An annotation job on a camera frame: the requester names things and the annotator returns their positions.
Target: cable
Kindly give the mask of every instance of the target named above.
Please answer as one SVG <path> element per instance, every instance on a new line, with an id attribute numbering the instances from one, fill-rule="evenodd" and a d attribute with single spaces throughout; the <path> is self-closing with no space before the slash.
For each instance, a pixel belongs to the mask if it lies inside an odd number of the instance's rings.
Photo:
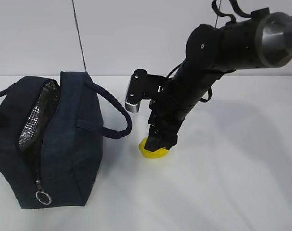
<path id="1" fill-rule="evenodd" d="M 175 71 L 177 71 L 178 69 L 179 69 L 179 67 L 181 66 L 181 64 L 179 64 L 178 66 L 176 66 L 167 76 L 166 76 L 166 78 L 169 78 L 169 77 L 171 77 L 171 75 L 175 72 Z"/>
<path id="2" fill-rule="evenodd" d="M 76 25 L 77 34 L 78 34 L 79 46 L 80 46 L 80 50 L 81 50 L 81 52 L 82 52 L 82 58 L 83 58 L 83 63 L 84 63 L 84 69 L 85 69 L 85 72 L 87 72 L 87 69 L 86 69 L 86 62 L 85 62 L 85 57 L 84 57 L 84 51 L 83 51 L 83 46 L 82 46 L 82 40 L 81 40 L 81 38 L 80 38 L 80 33 L 79 33 L 79 28 L 78 28 L 78 22 L 77 22 L 77 16 L 76 16 L 76 12 L 75 12 L 74 0 L 72 0 L 72 7 L 73 7 L 74 19 L 75 19 L 75 25 Z"/>
<path id="3" fill-rule="evenodd" d="M 230 22 L 228 23 L 236 23 L 237 22 L 236 17 L 231 13 L 221 12 L 219 8 L 217 7 L 216 1 L 217 0 L 213 0 L 212 5 L 211 5 L 214 13 L 216 13 L 216 15 L 219 17 L 226 17 L 226 16 L 230 17 Z"/>
<path id="4" fill-rule="evenodd" d="M 219 6 L 218 6 L 218 9 L 219 9 L 219 10 L 221 9 L 221 5 L 222 5 L 222 0 L 220 0 L 220 2 L 219 2 Z M 214 26 L 214 28 L 216 28 L 216 26 L 217 26 L 217 22 L 218 22 L 218 15 L 216 16 L 216 20 L 215 20 L 215 26 Z"/>
<path id="5" fill-rule="evenodd" d="M 229 2 L 230 2 L 230 4 L 231 4 L 231 6 L 232 6 L 234 12 L 235 12 L 238 16 L 240 16 L 240 17 L 242 17 L 242 18 L 251 18 L 251 17 L 252 17 L 250 14 L 247 14 L 247 13 L 245 13 L 245 12 L 243 12 L 243 11 L 241 10 L 240 6 L 238 5 L 237 0 L 229 0 Z"/>

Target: navy blue bag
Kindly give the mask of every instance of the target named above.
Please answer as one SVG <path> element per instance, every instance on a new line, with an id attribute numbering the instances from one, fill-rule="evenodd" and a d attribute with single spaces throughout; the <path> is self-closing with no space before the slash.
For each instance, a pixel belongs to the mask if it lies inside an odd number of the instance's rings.
<path id="1" fill-rule="evenodd" d="M 21 208 L 84 206 L 102 159 L 102 137 L 132 130 L 122 105 L 86 72 L 61 72 L 55 80 L 24 77 L 0 105 L 0 172 Z M 127 128 L 103 127 L 97 93 L 126 119 Z"/>

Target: zipper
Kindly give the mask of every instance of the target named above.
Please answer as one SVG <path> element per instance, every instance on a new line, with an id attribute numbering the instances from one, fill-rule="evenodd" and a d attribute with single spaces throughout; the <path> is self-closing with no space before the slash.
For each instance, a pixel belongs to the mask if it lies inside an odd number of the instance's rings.
<path id="1" fill-rule="evenodd" d="M 41 129 L 41 131 L 39 132 L 39 135 L 37 137 L 37 140 L 32 144 L 32 145 L 35 146 L 35 149 L 32 150 L 31 154 L 37 153 L 36 155 L 34 155 L 35 156 L 35 166 L 33 166 L 33 165 L 30 166 L 29 164 L 27 164 L 27 166 L 30 168 L 30 172 L 32 174 L 33 174 L 34 171 L 37 173 L 37 177 L 34 177 L 35 183 L 36 183 L 37 188 L 38 188 L 38 191 L 36 192 L 36 199 L 40 203 L 42 203 L 44 205 L 50 205 L 51 204 L 51 201 L 52 201 L 51 196 L 48 193 L 44 192 L 44 190 L 42 188 L 41 154 L 42 154 L 42 146 L 43 146 L 43 139 L 44 139 L 45 131 L 46 131 L 48 125 L 50 124 L 50 121 L 54 117 L 54 114 L 56 112 L 56 109 L 58 107 L 59 100 L 60 100 L 60 90 L 61 90 L 61 88 L 59 87 L 58 83 L 55 80 L 48 80 L 48 81 L 44 82 L 44 84 L 42 85 L 42 87 L 41 87 L 41 89 L 40 89 L 40 91 L 39 91 L 36 99 L 34 100 L 33 105 L 31 106 L 30 111 L 28 112 L 28 115 L 26 117 L 26 120 L 23 123 L 22 129 L 18 133 L 18 138 L 17 138 L 17 148 L 19 150 L 19 153 L 24 157 L 23 152 L 22 152 L 22 150 L 19 147 L 19 143 L 18 143 L 19 142 L 19 138 L 20 138 L 20 136 L 22 134 L 22 131 L 23 131 L 25 125 L 28 122 L 28 119 L 29 119 L 32 111 L 34 110 L 34 107 L 36 106 L 36 104 L 39 101 L 39 98 L 40 98 L 40 96 L 41 96 L 41 94 L 43 92 L 43 89 L 46 87 L 46 84 L 49 83 L 50 81 L 54 83 L 54 85 L 56 86 L 57 90 L 59 91 L 59 98 L 58 98 L 58 101 L 57 101 L 57 105 L 53 109 L 52 116 L 49 116 L 48 119 L 44 122 L 44 126 Z M 43 201 L 41 199 L 42 196 L 45 196 L 47 198 L 47 202 L 45 202 L 45 201 Z"/>

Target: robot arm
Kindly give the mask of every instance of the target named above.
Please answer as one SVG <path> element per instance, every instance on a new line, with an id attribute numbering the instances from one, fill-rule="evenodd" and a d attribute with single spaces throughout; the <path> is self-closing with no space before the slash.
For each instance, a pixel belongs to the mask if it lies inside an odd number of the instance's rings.
<path id="1" fill-rule="evenodd" d="M 212 96 L 211 86 L 225 74 L 240 69 L 274 68 L 292 59 L 292 17 L 269 8 L 246 14 L 235 0 L 235 12 L 249 20 L 237 23 L 232 14 L 212 6 L 231 21 L 220 29 L 201 24 L 190 35 L 186 58 L 173 78 L 136 70 L 126 96 L 126 109 L 137 113 L 142 99 L 150 99 L 149 137 L 140 149 L 144 156 L 164 156 L 177 143 L 177 133 L 191 109 Z M 209 92 L 209 99 L 202 97 Z"/>

